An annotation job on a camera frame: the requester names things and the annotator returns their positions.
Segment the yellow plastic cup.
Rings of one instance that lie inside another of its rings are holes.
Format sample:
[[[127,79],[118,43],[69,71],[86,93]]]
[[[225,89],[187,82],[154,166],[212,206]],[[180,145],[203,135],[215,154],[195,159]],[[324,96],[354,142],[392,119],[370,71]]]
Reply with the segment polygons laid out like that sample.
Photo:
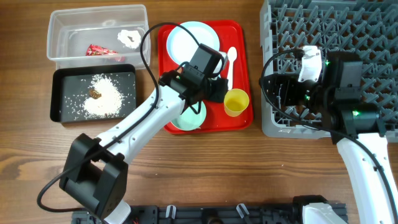
[[[249,106],[248,94],[238,88],[228,90],[224,96],[224,110],[230,117],[239,116]]]

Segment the green bowl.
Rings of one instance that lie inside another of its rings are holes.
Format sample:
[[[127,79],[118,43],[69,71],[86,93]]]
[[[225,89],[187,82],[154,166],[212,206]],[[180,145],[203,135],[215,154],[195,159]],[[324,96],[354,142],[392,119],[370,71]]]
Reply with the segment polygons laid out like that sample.
[[[193,131],[198,129],[205,121],[206,106],[201,103],[200,112],[195,114],[191,108],[187,108],[178,118],[171,121],[172,125],[182,131]]]

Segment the white rice pile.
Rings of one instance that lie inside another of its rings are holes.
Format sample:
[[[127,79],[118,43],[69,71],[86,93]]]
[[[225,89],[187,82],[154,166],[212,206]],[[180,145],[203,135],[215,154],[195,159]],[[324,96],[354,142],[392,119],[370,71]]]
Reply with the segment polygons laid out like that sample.
[[[131,72],[65,77],[60,118],[63,122],[123,118],[136,107],[135,87],[135,76]],[[102,97],[91,98],[90,89]]]

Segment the brown food scrap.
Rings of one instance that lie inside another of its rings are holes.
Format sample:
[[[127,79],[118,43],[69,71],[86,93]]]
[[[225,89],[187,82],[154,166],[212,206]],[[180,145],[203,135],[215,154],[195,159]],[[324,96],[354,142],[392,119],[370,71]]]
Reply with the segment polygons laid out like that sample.
[[[95,100],[97,100],[98,98],[102,97],[102,94],[99,93],[98,91],[96,91],[95,89],[90,89],[89,90],[89,96]]]

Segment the red snack wrapper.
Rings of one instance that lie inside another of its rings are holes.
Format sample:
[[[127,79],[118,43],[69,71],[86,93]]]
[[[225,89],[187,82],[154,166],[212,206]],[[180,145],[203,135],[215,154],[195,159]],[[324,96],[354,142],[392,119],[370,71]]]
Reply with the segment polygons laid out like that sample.
[[[85,53],[86,56],[118,55],[118,54],[119,53],[114,50],[110,50],[94,44],[90,44]]]

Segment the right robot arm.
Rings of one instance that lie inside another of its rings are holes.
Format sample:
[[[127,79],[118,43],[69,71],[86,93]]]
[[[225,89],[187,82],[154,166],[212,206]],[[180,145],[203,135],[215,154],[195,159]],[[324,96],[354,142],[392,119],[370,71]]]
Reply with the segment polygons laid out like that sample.
[[[294,54],[297,75],[266,71],[275,58]],[[259,79],[264,99],[280,111],[302,105],[320,113],[319,130],[330,133],[349,174],[361,223],[397,223],[397,186],[387,152],[386,127],[374,103],[361,100],[363,61],[352,52],[329,52],[322,60],[315,46],[276,53]]]

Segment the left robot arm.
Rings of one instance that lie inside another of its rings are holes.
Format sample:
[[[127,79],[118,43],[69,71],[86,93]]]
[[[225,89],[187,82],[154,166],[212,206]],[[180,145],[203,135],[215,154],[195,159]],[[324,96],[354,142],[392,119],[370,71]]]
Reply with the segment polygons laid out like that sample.
[[[226,80],[185,67],[165,72],[143,104],[111,129],[91,138],[79,135],[70,147],[59,187],[106,223],[123,223],[131,207],[123,200],[128,167],[169,122],[209,100]]]

